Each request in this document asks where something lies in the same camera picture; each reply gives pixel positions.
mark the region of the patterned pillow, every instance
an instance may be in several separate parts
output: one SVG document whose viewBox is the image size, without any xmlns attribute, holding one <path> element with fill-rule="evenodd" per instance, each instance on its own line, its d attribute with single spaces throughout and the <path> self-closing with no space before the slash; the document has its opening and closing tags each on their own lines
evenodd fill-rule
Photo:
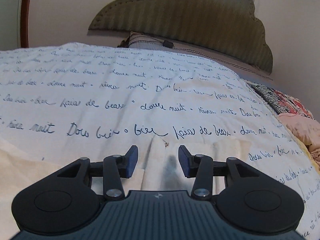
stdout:
<svg viewBox="0 0 320 240">
<path fill-rule="evenodd" d="M 300 114 L 314 119 L 312 113 L 303 106 L 299 99 L 264 85 L 250 84 L 250 86 L 276 111 L 277 114 Z"/>
</svg>

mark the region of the pillow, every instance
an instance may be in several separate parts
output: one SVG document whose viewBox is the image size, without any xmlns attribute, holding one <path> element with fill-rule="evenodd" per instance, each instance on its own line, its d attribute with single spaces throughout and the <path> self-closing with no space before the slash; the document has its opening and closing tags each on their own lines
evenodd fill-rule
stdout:
<svg viewBox="0 0 320 240">
<path fill-rule="evenodd" d="M 299 114 L 280 114 L 278 120 L 308 148 L 313 159 L 320 164 L 320 123 Z"/>
<path fill-rule="evenodd" d="M 277 114 L 299 114 L 314 119 L 312 113 L 303 106 L 299 99 L 264 85 L 250 84 L 250 86 L 276 111 Z"/>
<path fill-rule="evenodd" d="M 180 41 L 165 39 L 164 37 L 145 35 L 137 32 L 130 33 L 129 38 L 122 43 L 122 46 L 125 46 L 126 44 L 128 48 L 132 49 L 162 50 L 208 58 L 233 70 L 241 79 L 261 83 L 277 89 L 276 84 L 272 78 L 268 77 L 267 73 L 258 70 L 249 64 L 241 62 L 236 58 L 212 49 L 206 49 Z"/>
</svg>

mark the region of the black plastic mount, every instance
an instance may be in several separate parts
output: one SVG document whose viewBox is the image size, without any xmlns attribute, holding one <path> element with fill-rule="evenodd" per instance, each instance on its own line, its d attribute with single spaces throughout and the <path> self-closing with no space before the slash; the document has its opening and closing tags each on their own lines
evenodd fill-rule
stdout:
<svg viewBox="0 0 320 240">
<path fill-rule="evenodd" d="M 97 227 L 118 230 L 113 221 L 128 223 L 131 220 L 138 228 L 157 228 L 159 232 L 160 228 L 169 230 L 162 224 L 168 222 L 172 227 L 170 230 L 182 234 L 174 238 L 168 236 L 168 239 L 186 239 L 181 231 L 186 225 L 180 225 L 186 219 L 198 223 L 199 219 L 211 217 L 213 223 L 220 223 L 228 230 L 232 228 L 233 233 L 242 236 L 241 239 L 252 239 L 250 235 L 284 236 L 297 228 L 304 203 L 299 194 L 289 187 L 234 157 L 229 157 L 226 162 L 215 162 L 203 154 L 191 155 L 181 145 L 178 158 L 184 175 L 195 178 L 190 196 L 186 191 L 130 191 L 125 196 L 120 178 L 132 176 L 138 160 L 136 146 L 123 156 L 108 156 L 103 162 L 90 163 L 88 158 L 80 158 L 24 189 L 14 198 L 12 214 L 21 230 L 14 239 L 27 239 L 27 236 L 31 239 L 43 239 L 44 236 L 73 239 L 88 234 L 87 230 L 98 230 Z M 213 176 L 225 178 L 226 188 L 219 195 L 212 195 Z M 103 195 L 91 190 L 92 177 L 103 177 Z M 145 213 L 148 220 L 136 220 L 138 213 Z M 197 230 L 199 235 L 206 234 L 199 226 L 190 223 L 186 227 L 195 226 L 193 230 Z M 141 235 L 142 232 L 139 231 L 132 239 L 151 239 Z M 290 233 L 290 237 L 303 239 L 296 232 Z M 99 239 L 115 238 L 113 233 L 105 233 Z"/>
</svg>

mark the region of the wall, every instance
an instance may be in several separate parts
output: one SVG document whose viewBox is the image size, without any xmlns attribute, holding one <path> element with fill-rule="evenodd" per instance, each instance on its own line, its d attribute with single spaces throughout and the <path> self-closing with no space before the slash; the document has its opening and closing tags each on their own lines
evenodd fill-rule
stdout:
<svg viewBox="0 0 320 240">
<path fill-rule="evenodd" d="M 116 47 L 125 35 L 87 35 L 95 15 L 112 1 L 30 0 L 29 47 L 61 45 L 73 41 Z"/>
<path fill-rule="evenodd" d="M 20 47 L 20 0 L 0 0 L 0 50 Z"/>
<path fill-rule="evenodd" d="M 320 0 L 255 0 L 274 66 L 271 77 L 320 121 Z"/>
</svg>

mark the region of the upholstered headboard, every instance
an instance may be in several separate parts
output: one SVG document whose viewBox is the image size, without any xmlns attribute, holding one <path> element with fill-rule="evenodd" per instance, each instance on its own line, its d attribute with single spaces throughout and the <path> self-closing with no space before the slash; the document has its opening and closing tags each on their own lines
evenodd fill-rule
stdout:
<svg viewBox="0 0 320 240">
<path fill-rule="evenodd" d="M 116 0 L 95 16 L 89 30 L 154 34 L 272 71 L 272 53 L 252 0 Z"/>
</svg>

